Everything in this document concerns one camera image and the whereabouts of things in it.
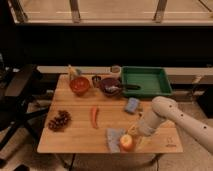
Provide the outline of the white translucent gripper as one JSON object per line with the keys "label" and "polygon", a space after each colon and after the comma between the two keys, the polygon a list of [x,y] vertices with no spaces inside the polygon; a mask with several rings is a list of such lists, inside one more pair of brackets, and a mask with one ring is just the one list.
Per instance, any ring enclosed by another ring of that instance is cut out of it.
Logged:
{"label": "white translucent gripper", "polygon": [[127,133],[133,137],[135,149],[142,150],[150,141],[149,137],[154,133],[154,130],[147,124],[138,125],[135,123],[127,130]]}

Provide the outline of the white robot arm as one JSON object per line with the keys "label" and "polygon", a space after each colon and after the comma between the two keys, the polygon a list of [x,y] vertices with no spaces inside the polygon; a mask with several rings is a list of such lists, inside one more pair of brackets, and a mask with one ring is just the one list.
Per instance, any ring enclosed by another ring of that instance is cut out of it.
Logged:
{"label": "white robot arm", "polygon": [[184,113],[179,109],[178,103],[168,97],[154,97],[147,113],[130,126],[128,133],[132,136],[149,137],[167,120],[181,127],[213,155],[213,127]]}

